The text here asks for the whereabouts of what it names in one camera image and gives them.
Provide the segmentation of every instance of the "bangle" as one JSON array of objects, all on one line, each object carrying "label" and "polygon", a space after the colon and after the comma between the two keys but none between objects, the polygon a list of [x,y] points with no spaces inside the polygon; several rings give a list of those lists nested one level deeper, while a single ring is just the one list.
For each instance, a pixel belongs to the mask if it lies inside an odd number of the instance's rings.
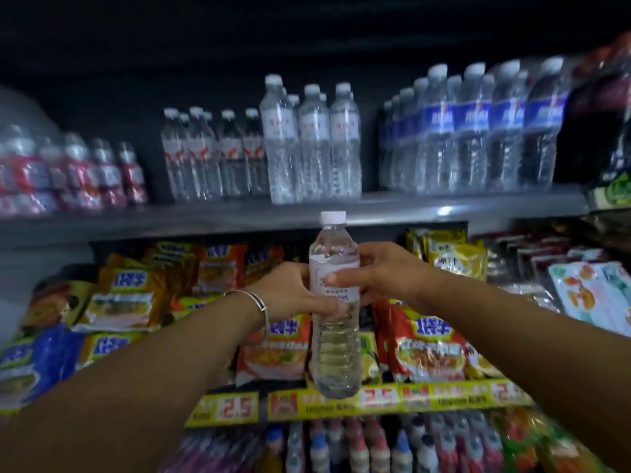
[{"label": "bangle", "polygon": [[243,290],[243,289],[234,289],[234,290],[228,291],[228,292],[226,292],[224,294],[224,296],[226,296],[228,294],[232,294],[233,292],[244,293],[245,295],[247,295],[250,299],[252,299],[254,301],[254,303],[256,304],[257,308],[263,314],[263,317],[265,319],[265,325],[263,326],[263,338],[267,339],[268,338],[268,332],[269,332],[269,316],[268,316],[268,308],[265,305],[265,303],[263,302],[263,300],[261,300],[261,298],[257,294],[255,294],[253,292],[248,292],[247,290]]}]

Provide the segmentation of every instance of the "shelf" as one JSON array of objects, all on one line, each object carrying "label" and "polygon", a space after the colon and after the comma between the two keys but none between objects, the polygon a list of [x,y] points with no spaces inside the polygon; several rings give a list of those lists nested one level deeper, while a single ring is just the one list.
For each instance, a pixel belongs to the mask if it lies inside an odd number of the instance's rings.
[{"label": "shelf", "polygon": [[345,400],[327,400],[317,390],[295,389],[205,395],[186,427],[295,421],[374,413],[488,409],[532,405],[532,399],[506,379],[450,383],[386,383],[367,386]]},{"label": "shelf", "polygon": [[414,197],[366,193],[352,204],[325,202],[273,206],[269,199],[146,206],[99,215],[55,215],[0,222],[3,248],[46,246],[130,238],[158,238],[319,227],[320,211],[345,210],[349,226],[459,222],[484,219],[570,217],[589,212],[578,187],[550,191]]}]

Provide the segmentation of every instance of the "white bottle cap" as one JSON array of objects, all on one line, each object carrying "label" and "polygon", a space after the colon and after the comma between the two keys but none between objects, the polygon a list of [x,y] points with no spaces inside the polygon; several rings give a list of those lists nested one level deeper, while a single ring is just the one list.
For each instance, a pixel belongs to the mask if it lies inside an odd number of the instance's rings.
[{"label": "white bottle cap", "polygon": [[414,88],[411,86],[406,86],[399,91],[399,95],[402,98],[411,98],[412,96],[414,96]]},{"label": "white bottle cap", "polygon": [[320,86],[318,84],[305,85],[305,95],[307,94],[320,94]]},{"label": "white bottle cap", "polygon": [[447,77],[447,65],[441,63],[439,65],[434,65],[427,70],[428,78],[446,78]]},{"label": "white bottle cap", "polygon": [[500,75],[502,76],[515,76],[519,73],[519,67],[521,66],[521,61],[519,60],[510,60],[505,61],[500,65]]},{"label": "white bottle cap", "polygon": [[349,82],[339,82],[335,85],[335,94],[346,94],[351,92],[351,84]]},{"label": "white bottle cap", "polygon": [[280,74],[268,74],[265,77],[265,86],[282,86],[283,78]]},{"label": "white bottle cap", "polygon": [[563,56],[552,56],[541,63],[541,73],[558,73],[563,68]]},{"label": "white bottle cap", "polygon": [[322,211],[320,224],[323,226],[337,226],[346,224],[346,211]]},{"label": "white bottle cap", "polygon": [[427,78],[427,76],[416,78],[414,79],[414,89],[417,91],[421,91],[422,89],[425,89],[429,83],[430,80]]},{"label": "white bottle cap", "polygon": [[469,76],[482,76],[484,75],[485,70],[485,63],[473,63],[467,66],[467,68],[464,70],[464,77],[469,78]]}]

